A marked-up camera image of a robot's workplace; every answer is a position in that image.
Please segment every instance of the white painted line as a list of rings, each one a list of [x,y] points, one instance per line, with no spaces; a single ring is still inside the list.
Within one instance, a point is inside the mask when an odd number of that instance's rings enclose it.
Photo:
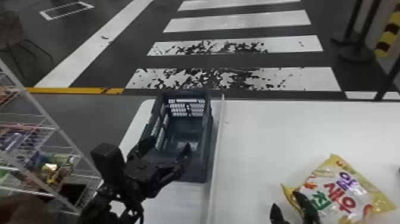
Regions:
[[[134,0],[50,71],[38,88],[67,88],[153,0]]]
[[[300,0],[194,0],[184,1],[178,11],[207,10],[211,8],[242,7],[249,5],[273,5],[300,2]]]
[[[164,32],[189,32],[201,30],[248,29],[311,25],[305,10],[273,13],[218,15],[194,18],[175,18]]]
[[[61,14],[61,15],[58,15],[58,16],[55,16],[55,17],[51,17],[49,14],[47,14],[50,11],[57,10],[57,9],[60,9],[60,8],[69,7],[71,5],[76,5],[76,4],[80,4],[80,5],[84,6],[85,8],[82,8],[80,10],[71,11],[69,13]],[[48,10],[43,10],[43,11],[40,11],[39,14],[42,15],[46,20],[50,21],[50,20],[55,20],[57,18],[65,17],[67,15],[72,15],[72,14],[79,13],[79,12],[82,12],[82,11],[85,11],[85,10],[89,10],[91,8],[94,8],[94,6],[91,5],[91,4],[82,2],[82,1],[78,1],[78,2],[73,2],[73,3],[69,3],[69,4],[65,4],[65,5],[60,5],[59,7],[50,8]]]
[[[156,42],[147,55],[266,54],[316,51],[323,51],[318,36],[309,35],[273,38]]]
[[[374,99],[377,92],[348,91],[345,92],[347,99]],[[400,99],[398,92],[387,92],[383,99]]]
[[[247,90],[341,91],[330,67],[138,69],[126,89],[230,89],[238,77]]]

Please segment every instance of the white table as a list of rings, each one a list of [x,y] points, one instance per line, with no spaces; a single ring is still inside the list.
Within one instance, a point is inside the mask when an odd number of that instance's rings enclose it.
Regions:
[[[146,122],[151,104],[132,123]],[[220,123],[210,200],[204,186],[173,183],[145,202],[147,224],[265,224],[273,203],[292,224],[302,223],[280,183],[297,186],[331,153],[400,206],[400,104],[225,101]],[[129,129],[121,149],[131,149],[141,132]],[[377,218],[372,223],[398,223],[400,210]]]

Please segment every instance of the snack bag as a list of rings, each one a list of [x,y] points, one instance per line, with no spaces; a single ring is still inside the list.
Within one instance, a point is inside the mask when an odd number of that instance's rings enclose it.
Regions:
[[[396,206],[338,155],[331,155],[297,188],[282,185],[289,203],[303,216],[293,196],[299,191],[318,210],[323,224],[361,224],[373,213]]]

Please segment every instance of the black pole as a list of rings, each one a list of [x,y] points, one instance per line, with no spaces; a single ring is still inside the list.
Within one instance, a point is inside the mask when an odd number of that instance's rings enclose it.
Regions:
[[[365,47],[365,40],[367,39],[368,32],[370,31],[372,22],[374,21],[376,12],[382,0],[374,0],[371,8],[368,12],[368,16],[362,27],[360,38],[358,39],[355,46],[346,46],[340,50],[340,57],[346,61],[353,63],[366,63],[370,62],[375,58],[375,53]]]
[[[349,22],[349,24],[347,25],[347,28],[346,28],[344,40],[349,39],[351,37],[351,33],[354,30],[354,25],[355,25],[355,22],[357,20],[358,13],[360,12],[362,4],[363,4],[363,0],[357,0],[357,2],[355,3],[354,9],[353,9],[353,13],[351,14],[351,17],[350,17],[350,22]]]
[[[350,45],[357,42],[357,39],[352,36],[354,25],[357,20],[358,14],[360,13],[361,5],[363,4],[363,0],[357,0],[355,3],[353,12],[351,13],[349,24],[347,24],[347,28],[345,30],[345,34],[343,36],[339,36],[334,34],[335,36],[331,38],[331,41],[338,45]]]
[[[400,72],[400,56],[397,58],[395,65],[392,67],[389,73],[389,77],[386,79],[383,86],[376,94],[374,101],[381,101],[383,99],[384,95],[388,92],[389,88],[392,86],[399,72]]]
[[[372,3],[372,6],[370,8],[370,11],[368,12],[367,19],[365,20],[364,26],[362,27],[362,31],[360,34],[360,38],[358,40],[358,43],[356,44],[354,48],[354,54],[359,54],[361,52],[361,48],[364,46],[365,39],[367,38],[368,31],[370,31],[372,22],[374,21],[376,12],[378,12],[378,8],[382,0],[374,0]]]

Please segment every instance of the wire shelf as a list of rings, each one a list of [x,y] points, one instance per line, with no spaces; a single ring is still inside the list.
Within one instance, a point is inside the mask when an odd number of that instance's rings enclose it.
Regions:
[[[0,113],[0,196],[39,195],[55,211],[79,214],[102,182],[100,174],[1,59],[0,66],[0,108],[16,112]],[[18,113],[23,104],[38,115]],[[60,141],[68,147],[44,145]]]
[[[11,86],[0,86],[0,108],[19,96],[20,89]]]
[[[25,167],[55,131],[54,127],[44,125],[0,122],[1,153]],[[4,158],[0,158],[0,163],[8,164]]]
[[[76,170],[71,176],[67,177],[62,184],[84,185],[85,189],[75,203],[75,206],[81,210],[96,194],[96,190],[102,183],[102,179],[96,176],[91,170]]]

